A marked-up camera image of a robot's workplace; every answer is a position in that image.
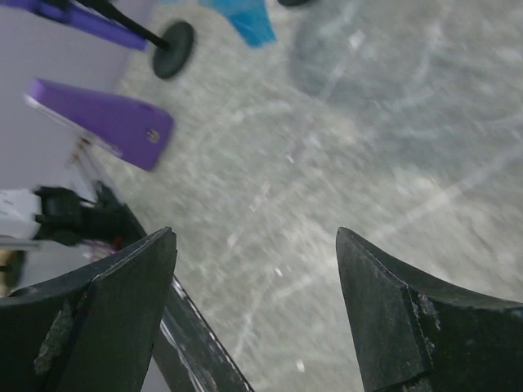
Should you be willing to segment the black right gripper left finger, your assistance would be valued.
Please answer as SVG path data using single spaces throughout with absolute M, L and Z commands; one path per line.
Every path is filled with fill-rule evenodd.
M 169 228 L 1 300 L 3 391 L 139 391 L 176 264 Z

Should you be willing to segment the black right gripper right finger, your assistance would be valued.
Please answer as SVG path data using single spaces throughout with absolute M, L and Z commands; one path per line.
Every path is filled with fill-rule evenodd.
M 347 228 L 336 253 L 365 390 L 521 390 L 521 303 L 447 283 Z

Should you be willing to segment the blue plastic trash bag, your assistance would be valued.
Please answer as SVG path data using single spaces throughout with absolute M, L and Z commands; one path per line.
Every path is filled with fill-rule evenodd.
M 198 4 L 223 16 L 250 47 L 276 41 L 264 0 L 203 0 Z

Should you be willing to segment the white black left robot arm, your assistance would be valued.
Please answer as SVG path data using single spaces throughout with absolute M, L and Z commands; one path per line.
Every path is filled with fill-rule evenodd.
M 113 190 L 94 183 L 89 200 L 65 187 L 1 191 L 1 237 L 8 244 L 52 241 L 68 247 L 103 243 L 119 251 L 144 238 L 146 233 L 130 208 Z

